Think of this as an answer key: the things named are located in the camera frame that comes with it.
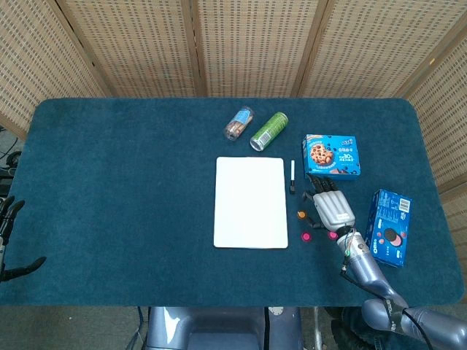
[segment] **robotic hand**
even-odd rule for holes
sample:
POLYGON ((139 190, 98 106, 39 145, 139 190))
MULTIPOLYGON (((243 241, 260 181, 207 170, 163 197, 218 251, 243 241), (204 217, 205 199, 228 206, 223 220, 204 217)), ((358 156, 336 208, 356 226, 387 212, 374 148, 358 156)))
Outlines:
POLYGON ((9 281, 10 279, 16 279, 17 277, 28 275, 40 268, 46 259, 45 257, 40 257, 32 264, 24 268, 5 270, 5 249, 13 230, 13 222, 15 221, 16 214, 24 206, 24 201, 19 201, 15 203, 15 205, 11 206, 14 201, 15 197, 8 197, 3 203, 0 204, 0 282, 5 282, 9 281))
POLYGON ((426 308, 409 308, 389 285, 361 234, 354 229, 355 216, 343 193, 328 178, 309 178, 316 193, 306 192, 304 199, 314 201, 324 226, 339 236, 337 245, 344 254, 341 276, 377 297, 362 305, 366 323, 376 330, 425 341, 430 349, 432 345, 446 350, 467 349, 467 322, 426 308), (348 268, 355 279, 347 275, 348 268))

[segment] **soda can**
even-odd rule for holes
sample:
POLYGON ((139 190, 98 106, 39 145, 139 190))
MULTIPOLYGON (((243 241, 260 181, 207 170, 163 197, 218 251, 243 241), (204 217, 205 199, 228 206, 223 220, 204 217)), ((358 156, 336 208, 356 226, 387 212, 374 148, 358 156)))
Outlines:
POLYGON ((282 112, 275 113, 263 127, 250 139, 250 145, 255 151, 265 149, 289 123, 287 115, 282 112))

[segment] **oreo box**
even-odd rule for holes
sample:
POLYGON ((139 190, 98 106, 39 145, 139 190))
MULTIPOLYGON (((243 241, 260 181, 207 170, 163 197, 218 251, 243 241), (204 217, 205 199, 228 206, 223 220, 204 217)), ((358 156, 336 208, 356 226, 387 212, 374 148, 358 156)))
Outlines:
POLYGON ((354 136, 306 135, 303 143, 306 174, 332 179, 356 179, 360 175, 354 136))
POLYGON ((404 266, 412 199, 378 190, 371 201, 366 243, 374 258, 395 267, 404 266))

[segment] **table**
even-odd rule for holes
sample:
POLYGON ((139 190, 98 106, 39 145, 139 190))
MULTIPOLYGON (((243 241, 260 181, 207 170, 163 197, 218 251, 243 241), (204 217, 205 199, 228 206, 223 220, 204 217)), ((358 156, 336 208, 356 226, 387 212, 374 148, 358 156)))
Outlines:
POLYGON ((413 108, 401 99, 62 98, 40 104, 11 194, 26 200, 8 268, 38 256, 30 276, 2 284, 0 303, 141 306, 358 306, 369 296, 339 277, 326 233, 301 241, 306 133, 354 135, 362 174, 338 182, 365 232, 379 188, 413 198, 406 266, 382 266, 411 306, 454 303, 463 282, 413 108), (240 107, 256 113, 235 142, 223 128, 240 107), (250 137, 276 111, 286 129, 265 151, 250 137), (296 160, 287 191, 289 246, 213 247, 218 156, 296 160))

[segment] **woven room divider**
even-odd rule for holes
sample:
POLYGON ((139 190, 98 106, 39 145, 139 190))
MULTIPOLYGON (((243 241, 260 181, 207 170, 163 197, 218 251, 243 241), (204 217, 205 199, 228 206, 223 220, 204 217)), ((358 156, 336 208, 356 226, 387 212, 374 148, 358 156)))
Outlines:
POLYGON ((467 271, 467 2, 3 0, 0 123, 62 96, 404 97, 467 271))
POLYGON ((0 122, 22 139, 46 98, 107 94, 64 24, 55 3, 0 2, 0 122))

